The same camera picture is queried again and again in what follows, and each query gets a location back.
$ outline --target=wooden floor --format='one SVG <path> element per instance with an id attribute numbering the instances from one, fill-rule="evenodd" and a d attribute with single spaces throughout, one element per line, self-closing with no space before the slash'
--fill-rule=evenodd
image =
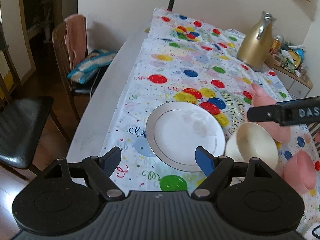
<path id="1" fill-rule="evenodd" d="M 73 137 L 78 125 L 67 96 L 63 89 L 54 51 L 51 44 L 43 44 L 32 50 L 37 72 L 23 85 L 25 96 L 52 96 L 54 97 L 53 111 L 70 138 Z M 75 98 L 76 106 L 82 116 L 88 102 L 87 97 Z M 33 160 L 34 165 L 43 170 L 58 157 L 66 157 L 69 145 L 64 141 L 52 120 L 49 118 L 43 130 L 41 139 Z M 34 174 L 19 170 L 28 179 Z M 28 182 L 14 176 L 0 166 L 0 240 L 11 239 L 19 232 L 12 216 L 11 206 L 15 196 Z"/>

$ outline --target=black chair seat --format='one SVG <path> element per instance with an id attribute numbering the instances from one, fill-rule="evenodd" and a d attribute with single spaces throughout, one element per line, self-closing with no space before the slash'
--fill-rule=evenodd
<path id="1" fill-rule="evenodd" d="M 93 95 L 93 93 L 95 92 L 97 86 L 99 85 L 104 73 L 106 72 L 108 66 L 105 67 L 101 67 L 100 71 L 97 72 L 86 84 L 79 84 L 76 82 L 72 83 L 72 93 L 75 96 L 88 96 L 90 95 L 90 91 L 91 91 L 91 95 Z"/>
<path id="2" fill-rule="evenodd" d="M 52 97 L 14 100 L 0 113 L 0 161 L 27 169 L 53 104 Z"/>

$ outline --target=balloon print tablecloth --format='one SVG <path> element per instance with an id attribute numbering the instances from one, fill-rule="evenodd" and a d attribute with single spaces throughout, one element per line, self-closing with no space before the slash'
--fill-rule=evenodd
<path id="1" fill-rule="evenodd" d="M 111 179 L 126 194 L 129 190 L 192 192 L 205 179 L 202 172 L 171 168 L 151 151 L 145 125 L 157 106 L 170 101 L 199 105 L 218 120 L 229 138 L 251 106 L 251 83 L 259 84 L 276 101 L 291 99 L 267 66 L 257 73 L 236 59 L 243 37 L 234 30 L 155 9 L 148 39 L 143 42 L 101 151 L 103 155 L 113 146 L 121 148 L 121 163 Z M 319 177 L 319 157 L 307 127 L 294 126 L 291 134 L 287 145 L 277 143 L 280 168 L 303 149 L 314 161 Z M 319 220 L 319 196 L 318 183 L 302 196 L 305 214 L 299 232 Z"/>

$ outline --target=folded blue and white cloth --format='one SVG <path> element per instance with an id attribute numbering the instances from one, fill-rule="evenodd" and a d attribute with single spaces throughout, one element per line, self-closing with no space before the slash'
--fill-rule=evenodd
<path id="1" fill-rule="evenodd" d="M 84 61 L 76 65 L 67 78 L 72 82 L 86 84 L 100 67 L 110 65 L 115 56 L 116 53 L 114 52 L 105 49 L 95 49 Z"/>

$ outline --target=plate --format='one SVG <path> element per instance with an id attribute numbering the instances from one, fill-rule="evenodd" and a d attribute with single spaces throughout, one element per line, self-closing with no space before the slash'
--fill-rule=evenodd
<path id="1" fill-rule="evenodd" d="M 146 137 L 161 161 L 188 172 L 201 171 L 195 159 L 198 146 L 220 156 L 226 145 L 218 121 L 203 108 L 186 102 L 169 102 L 153 110 L 147 120 Z"/>

